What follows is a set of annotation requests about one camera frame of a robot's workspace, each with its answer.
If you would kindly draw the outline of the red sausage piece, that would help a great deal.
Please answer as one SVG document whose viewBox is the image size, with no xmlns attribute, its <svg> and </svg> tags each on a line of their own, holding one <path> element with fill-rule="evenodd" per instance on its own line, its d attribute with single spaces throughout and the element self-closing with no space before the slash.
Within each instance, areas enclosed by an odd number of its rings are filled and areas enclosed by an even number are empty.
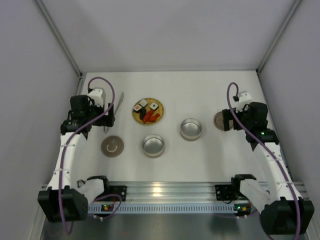
<svg viewBox="0 0 320 240">
<path fill-rule="evenodd" d="M 158 118 L 159 116 L 160 116 L 159 113 L 150 116 L 149 119 L 148 119 L 148 122 L 150 122 L 150 123 L 155 123 L 155 122 L 157 121 L 157 118 Z"/>
<path fill-rule="evenodd" d="M 145 124 L 148 122 L 148 119 L 154 114 L 154 110 L 149 110 L 144 116 L 142 122 Z"/>
</svg>

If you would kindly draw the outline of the green sushi roll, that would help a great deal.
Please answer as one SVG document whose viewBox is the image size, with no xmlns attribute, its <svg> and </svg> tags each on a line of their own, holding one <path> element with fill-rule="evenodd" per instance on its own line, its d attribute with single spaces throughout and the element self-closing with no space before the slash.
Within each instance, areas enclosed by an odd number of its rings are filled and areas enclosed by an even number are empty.
<svg viewBox="0 0 320 240">
<path fill-rule="evenodd" d="M 149 108 L 153 111 L 156 111 L 158 108 L 159 108 L 159 105 L 156 103 L 156 102 L 152 102 L 150 105 L 149 105 Z"/>
</svg>

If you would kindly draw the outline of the black sea cucumber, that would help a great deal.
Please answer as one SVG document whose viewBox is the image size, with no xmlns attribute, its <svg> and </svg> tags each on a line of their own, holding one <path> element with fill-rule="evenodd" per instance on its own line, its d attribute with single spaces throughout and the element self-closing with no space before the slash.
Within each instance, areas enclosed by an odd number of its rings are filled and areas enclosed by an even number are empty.
<svg viewBox="0 0 320 240">
<path fill-rule="evenodd" d="M 142 108 L 142 109 L 140 110 L 140 112 L 139 112 L 139 119 L 140 119 L 140 120 L 143 120 L 144 117 L 145 117 L 145 115 L 146 115 L 146 113 L 147 113 L 147 110 L 146 110 L 145 108 Z"/>
</svg>

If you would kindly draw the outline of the metal tongs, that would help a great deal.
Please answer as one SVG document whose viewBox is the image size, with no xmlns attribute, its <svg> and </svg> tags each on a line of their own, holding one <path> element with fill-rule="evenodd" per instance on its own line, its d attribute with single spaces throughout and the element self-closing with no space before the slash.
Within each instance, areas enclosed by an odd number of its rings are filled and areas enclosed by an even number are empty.
<svg viewBox="0 0 320 240">
<path fill-rule="evenodd" d="M 122 102 L 124 100 L 124 97 L 125 97 L 125 93 L 122 91 L 121 95 L 120 95 L 120 98 L 119 98 L 119 101 L 118 101 L 118 103 L 117 103 L 117 105 L 115 107 L 115 110 L 114 110 L 114 117 L 117 115 L 117 112 L 118 112 L 118 110 L 119 110 L 119 108 L 120 108 L 120 106 L 121 106 L 121 104 L 122 104 Z M 107 134 L 109 129 L 110 129 L 109 127 L 105 126 L 104 129 L 103 129 L 104 133 Z"/>
</svg>

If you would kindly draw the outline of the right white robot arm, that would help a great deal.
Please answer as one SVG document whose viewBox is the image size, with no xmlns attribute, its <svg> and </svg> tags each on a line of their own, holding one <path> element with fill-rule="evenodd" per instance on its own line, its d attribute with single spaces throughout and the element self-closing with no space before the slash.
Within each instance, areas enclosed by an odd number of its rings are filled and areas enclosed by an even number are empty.
<svg viewBox="0 0 320 240">
<path fill-rule="evenodd" d="M 253 175 L 239 179 L 239 192 L 248 198 L 260 215 L 267 235 L 292 235 L 297 239 L 306 232 L 315 208 L 296 189 L 283 161 L 280 142 L 274 130 L 268 128 L 268 107 L 261 102 L 240 100 L 237 106 L 222 111 L 225 131 L 229 122 L 235 130 L 244 130 L 256 159 L 260 162 L 268 190 L 261 188 Z"/>
</svg>

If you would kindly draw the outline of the salmon sushi roll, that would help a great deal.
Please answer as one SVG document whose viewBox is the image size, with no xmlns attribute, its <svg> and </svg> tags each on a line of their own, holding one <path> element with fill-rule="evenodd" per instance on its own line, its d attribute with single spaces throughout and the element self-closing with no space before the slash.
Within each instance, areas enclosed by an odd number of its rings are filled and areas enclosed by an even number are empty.
<svg viewBox="0 0 320 240">
<path fill-rule="evenodd" d="M 142 107 L 141 105 L 139 105 L 139 104 L 136 104 L 136 105 L 132 108 L 132 110 L 133 110 L 134 112 L 136 112 L 136 113 L 139 113 L 142 109 L 143 109 L 143 107 Z"/>
</svg>

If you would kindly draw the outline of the white sushi roll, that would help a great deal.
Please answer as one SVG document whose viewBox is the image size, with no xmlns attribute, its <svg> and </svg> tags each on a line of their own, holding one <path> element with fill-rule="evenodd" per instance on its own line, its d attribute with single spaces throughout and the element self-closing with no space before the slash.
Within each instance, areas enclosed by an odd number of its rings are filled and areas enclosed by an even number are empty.
<svg viewBox="0 0 320 240">
<path fill-rule="evenodd" d="M 146 99 L 141 99 L 139 105 L 145 108 L 148 105 L 148 101 Z"/>
</svg>

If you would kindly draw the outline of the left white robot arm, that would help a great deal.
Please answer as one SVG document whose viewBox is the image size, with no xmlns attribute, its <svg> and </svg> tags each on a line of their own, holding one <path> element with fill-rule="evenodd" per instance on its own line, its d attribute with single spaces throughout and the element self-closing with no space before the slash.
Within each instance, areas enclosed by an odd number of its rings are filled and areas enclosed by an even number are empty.
<svg viewBox="0 0 320 240">
<path fill-rule="evenodd" d="M 47 189 L 38 193 L 37 201 L 47 220 L 59 223 L 83 221 L 87 218 L 89 204 L 110 193 L 110 183 L 105 175 L 90 176 L 83 186 L 78 182 L 80 162 L 89 132 L 93 126 L 112 127 L 114 107 L 105 103 L 105 93 L 94 90 L 87 95 L 70 99 L 71 109 L 60 126 L 60 150 L 55 170 Z"/>
</svg>

